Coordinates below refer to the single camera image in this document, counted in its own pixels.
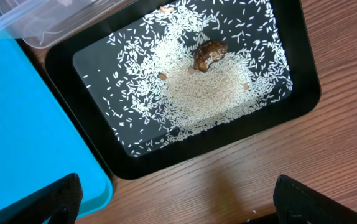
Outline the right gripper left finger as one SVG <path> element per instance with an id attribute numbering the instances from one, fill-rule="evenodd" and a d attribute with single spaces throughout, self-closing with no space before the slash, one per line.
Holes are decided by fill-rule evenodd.
<path id="1" fill-rule="evenodd" d="M 71 173 L 0 210 L 0 223 L 74 224 L 82 199 L 80 178 Z"/>

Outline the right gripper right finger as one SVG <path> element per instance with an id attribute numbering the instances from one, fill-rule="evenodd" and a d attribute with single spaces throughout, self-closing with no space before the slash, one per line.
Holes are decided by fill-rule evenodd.
<path id="1" fill-rule="evenodd" d="M 279 223 L 357 224 L 357 212 L 287 175 L 277 178 L 273 202 Z"/>

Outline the white rice heap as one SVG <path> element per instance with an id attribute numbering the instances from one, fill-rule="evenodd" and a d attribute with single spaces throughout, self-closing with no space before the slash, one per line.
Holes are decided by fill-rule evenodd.
<path id="1" fill-rule="evenodd" d="M 193 55 L 228 44 L 205 73 Z M 178 0 L 78 51 L 73 65 L 124 152 L 139 157 L 230 123 L 293 89 L 272 3 Z"/>

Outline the brown food scrap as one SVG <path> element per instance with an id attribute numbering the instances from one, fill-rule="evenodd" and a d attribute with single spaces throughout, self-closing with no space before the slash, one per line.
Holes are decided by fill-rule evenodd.
<path id="1" fill-rule="evenodd" d="M 227 51 L 228 44 L 223 41 L 205 41 L 194 51 L 192 68 L 205 73 L 213 63 L 224 59 Z"/>

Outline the teal plastic tray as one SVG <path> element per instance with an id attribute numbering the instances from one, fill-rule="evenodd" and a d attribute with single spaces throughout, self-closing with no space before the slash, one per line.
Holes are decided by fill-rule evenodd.
<path id="1" fill-rule="evenodd" d="M 71 173 L 80 217 L 107 206 L 109 177 L 18 43 L 0 40 L 0 210 Z"/>

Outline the black tray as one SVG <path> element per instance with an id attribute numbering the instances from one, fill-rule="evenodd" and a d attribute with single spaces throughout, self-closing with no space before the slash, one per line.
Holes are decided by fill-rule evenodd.
<path id="1" fill-rule="evenodd" d="M 273 1 L 279 33 L 291 67 L 293 92 L 249 116 L 215 127 L 140 157 L 124 152 L 73 68 L 80 49 L 147 14 L 155 0 L 134 1 L 109 17 L 54 45 L 45 55 L 44 80 L 106 172 L 133 180 L 303 116 L 314 109 L 321 87 L 299 1 Z"/>

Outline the clear plastic bin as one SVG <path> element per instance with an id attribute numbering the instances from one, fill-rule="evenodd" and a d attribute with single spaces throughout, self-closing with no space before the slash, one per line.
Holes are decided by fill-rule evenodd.
<path id="1" fill-rule="evenodd" d="M 33 48 L 54 45 L 122 5 L 124 0 L 0 0 L 0 40 Z"/>

